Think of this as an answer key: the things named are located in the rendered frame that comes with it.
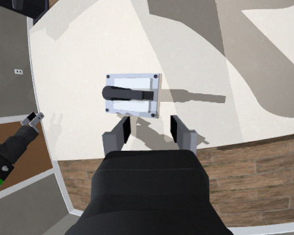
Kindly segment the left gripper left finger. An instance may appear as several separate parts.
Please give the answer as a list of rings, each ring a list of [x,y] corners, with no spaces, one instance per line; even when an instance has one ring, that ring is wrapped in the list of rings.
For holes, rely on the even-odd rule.
[[[130,134],[130,116],[124,116],[110,132],[102,135],[105,156],[111,151],[121,151]]]

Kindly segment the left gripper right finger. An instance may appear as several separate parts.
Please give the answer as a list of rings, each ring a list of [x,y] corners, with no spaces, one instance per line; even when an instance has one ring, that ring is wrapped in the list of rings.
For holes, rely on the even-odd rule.
[[[177,115],[171,115],[171,134],[179,149],[187,149],[196,155],[198,133],[189,130]]]

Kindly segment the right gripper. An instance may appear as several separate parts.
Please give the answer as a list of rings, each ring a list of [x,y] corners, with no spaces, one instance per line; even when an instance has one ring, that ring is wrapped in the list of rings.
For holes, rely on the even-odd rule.
[[[12,164],[14,164],[21,157],[27,149],[29,143],[39,135],[39,130],[35,127],[35,125],[43,117],[44,115],[42,112],[40,112],[37,116],[34,112],[30,113],[23,121],[20,122],[22,126],[17,130],[16,134],[14,136],[9,136],[2,144],[0,144],[1,180],[5,181],[14,169]],[[27,126],[28,123],[30,126]]]

